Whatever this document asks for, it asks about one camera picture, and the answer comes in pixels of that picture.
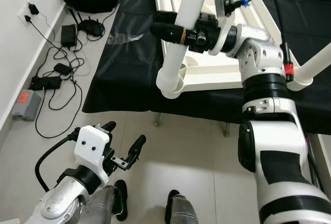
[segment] black foot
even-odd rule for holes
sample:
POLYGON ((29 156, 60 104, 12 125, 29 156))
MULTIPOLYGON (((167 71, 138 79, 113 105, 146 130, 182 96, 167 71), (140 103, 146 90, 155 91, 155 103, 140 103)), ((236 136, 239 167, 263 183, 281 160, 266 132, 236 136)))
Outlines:
POLYGON ((170 219, 171 219, 171 208, 172 208, 172 198, 175 196, 175 195, 178 195, 179 194, 179 191, 178 190, 171 190, 169 192, 169 195, 168 195, 168 201, 167 201, 167 206, 166 206, 166 211, 165 211, 165 217, 164 217, 164 220, 166 222, 166 224, 170 224, 170 219))
POLYGON ((118 180, 115 183, 115 187, 118 189, 119 194, 122 196, 122 206, 123 211, 121 214, 116 215, 117 220, 124 221, 128 217, 128 207, 127 207, 127 200, 128 200, 128 190, 126 187, 126 183, 123 180, 118 180))

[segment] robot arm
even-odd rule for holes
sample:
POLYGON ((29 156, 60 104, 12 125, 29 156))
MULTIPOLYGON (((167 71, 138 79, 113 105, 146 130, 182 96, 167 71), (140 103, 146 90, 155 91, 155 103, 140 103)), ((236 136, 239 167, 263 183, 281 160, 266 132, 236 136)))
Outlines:
MULTIPOLYGON (((175 19, 176 13, 157 12, 151 32, 191 51, 215 50, 222 27, 214 15, 201 13, 193 30, 174 25, 175 19)), ((330 200, 302 175, 308 147, 287 89, 293 72, 286 44, 278 47, 265 30, 238 25, 218 51, 239 62, 246 121, 239 129, 238 158, 255 173, 260 222, 331 223, 330 200)))
MULTIPOLYGON (((74 154, 75 164, 78 167, 67 169, 59 177, 58 184, 39 199, 26 224, 106 224, 110 223, 112 214, 122 214, 121 191, 113 186, 107 186, 109 176, 117 168, 122 170, 131 168, 138 159, 146 137, 141 135, 136 140, 126 159, 117 158, 114 156, 115 150, 110 147, 112 139, 110 132, 115 126, 115 122, 109 122, 103 127, 97 125, 76 128, 73 133, 63 139, 77 142, 74 154), (98 187, 103 189, 90 199, 90 195, 98 187)), ((37 172, 43 159, 44 156, 37 162, 37 172)), ((45 190, 48 190, 45 183, 42 185, 45 190)))

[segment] red label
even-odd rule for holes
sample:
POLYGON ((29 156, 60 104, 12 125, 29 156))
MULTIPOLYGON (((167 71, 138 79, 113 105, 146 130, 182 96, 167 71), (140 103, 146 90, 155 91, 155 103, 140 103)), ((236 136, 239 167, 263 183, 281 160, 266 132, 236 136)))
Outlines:
POLYGON ((29 99, 30 93, 29 92, 23 92, 20 95, 19 102, 18 103, 26 103, 29 99))

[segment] gray box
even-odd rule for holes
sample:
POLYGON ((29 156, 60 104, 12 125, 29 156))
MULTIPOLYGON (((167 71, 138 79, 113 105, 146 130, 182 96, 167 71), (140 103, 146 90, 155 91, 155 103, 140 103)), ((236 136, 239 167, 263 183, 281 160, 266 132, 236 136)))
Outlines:
POLYGON ((21 118, 33 122, 36 118, 41 97, 31 89, 24 89, 15 103, 11 115, 13 118, 21 118))

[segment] black cloth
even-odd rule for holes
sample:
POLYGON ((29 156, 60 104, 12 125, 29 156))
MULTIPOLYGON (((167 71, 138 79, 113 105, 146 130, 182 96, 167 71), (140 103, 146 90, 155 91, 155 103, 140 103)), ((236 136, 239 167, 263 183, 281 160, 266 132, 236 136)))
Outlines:
MULTIPOLYGON (((298 20, 294 17, 296 12, 290 7, 301 0, 288 1, 288 5, 281 1, 281 9, 284 9, 284 12, 291 10, 288 12, 288 18, 284 18, 286 35, 290 48, 301 64, 331 41, 331 32, 327 34, 326 30, 329 27, 325 27, 331 20, 331 1, 303 1, 308 2, 307 6, 303 4, 306 11, 310 10, 310 6, 313 8, 308 16, 306 12, 300 12, 302 17, 309 19, 308 25, 304 26, 305 29, 297 24, 298 20), (298 39, 299 44, 295 38, 298 33, 302 33, 302 39, 298 39), (311 45, 302 47, 301 40, 311 45)), ((267 0, 266 5, 276 19, 273 7, 267 0)), ((163 63, 161 42, 149 32, 155 11, 155 0, 122 0, 91 82, 83 111, 94 113, 151 110, 241 123, 244 103, 242 89, 185 92, 173 100, 162 96, 155 83, 157 72, 163 63)), ((329 69, 326 70, 316 77, 310 87, 291 93, 296 101, 302 126, 307 132, 331 135, 331 129, 328 128, 331 117, 331 91, 327 80, 330 73, 329 69)))

